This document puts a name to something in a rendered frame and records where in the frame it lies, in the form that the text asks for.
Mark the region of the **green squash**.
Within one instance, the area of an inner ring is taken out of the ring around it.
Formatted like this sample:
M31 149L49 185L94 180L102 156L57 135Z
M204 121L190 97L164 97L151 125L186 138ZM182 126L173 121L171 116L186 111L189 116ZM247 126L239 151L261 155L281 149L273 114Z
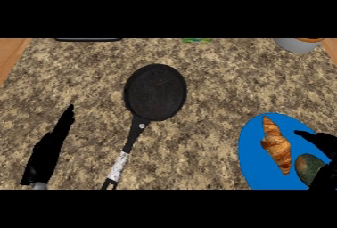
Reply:
M323 161L312 154L301 154L294 160L294 171L297 177L306 186L310 186L320 168L325 166Z

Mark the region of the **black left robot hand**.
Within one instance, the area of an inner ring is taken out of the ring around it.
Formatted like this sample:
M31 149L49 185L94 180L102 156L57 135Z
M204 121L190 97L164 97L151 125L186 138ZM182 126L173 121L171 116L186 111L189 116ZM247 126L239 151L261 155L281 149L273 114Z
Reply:
M63 141L74 122L74 105L69 105L57 119L53 131L46 133L32 147L32 153L19 182L20 185L49 183L54 172Z

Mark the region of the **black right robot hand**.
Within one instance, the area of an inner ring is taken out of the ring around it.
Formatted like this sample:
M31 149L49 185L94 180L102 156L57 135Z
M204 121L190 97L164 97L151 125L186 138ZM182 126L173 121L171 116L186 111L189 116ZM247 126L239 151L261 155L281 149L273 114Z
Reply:
M337 190L337 136L325 133L312 134L306 131L294 130L294 134L301 136L319 149L329 159L320 168L315 180L307 186L310 191Z

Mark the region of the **brown croissant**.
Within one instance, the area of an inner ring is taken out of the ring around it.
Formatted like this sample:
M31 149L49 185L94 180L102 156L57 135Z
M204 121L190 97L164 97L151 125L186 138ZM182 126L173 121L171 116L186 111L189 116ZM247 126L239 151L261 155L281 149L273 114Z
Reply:
M260 141L261 149L269 153L273 162L284 175L289 174L292 167L291 143L282 131L267 116L261 118L261 129L264 137Z

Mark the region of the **black frying pan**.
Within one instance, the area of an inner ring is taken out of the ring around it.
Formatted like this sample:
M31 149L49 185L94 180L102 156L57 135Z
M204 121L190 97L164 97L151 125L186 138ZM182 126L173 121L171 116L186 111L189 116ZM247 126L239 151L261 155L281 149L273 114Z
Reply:
M186 102L186 81L179 71L165 64L139 68L125 81L124 103L131 125L124 148L105 178L102 189L115 189L127 164L134 141L152 121L164 121L182 110Z

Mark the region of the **blue plate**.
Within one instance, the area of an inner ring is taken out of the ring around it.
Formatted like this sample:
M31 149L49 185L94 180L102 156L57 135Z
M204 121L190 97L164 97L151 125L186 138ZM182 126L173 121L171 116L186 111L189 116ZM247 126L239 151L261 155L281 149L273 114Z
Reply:
M316 133L300 120L279 113L258 114L242 127L236 144L239 167L248 187L253 190L306 190L307 186L297 177L295 168L291 167L289 174L284 175L270 154L261 148L260 141L264 137L263 117L273 121L282 136L291 143L292 159L307 153L316 156L323 163L331 161L318 147L295 135L294 130L306 131L312 134Z

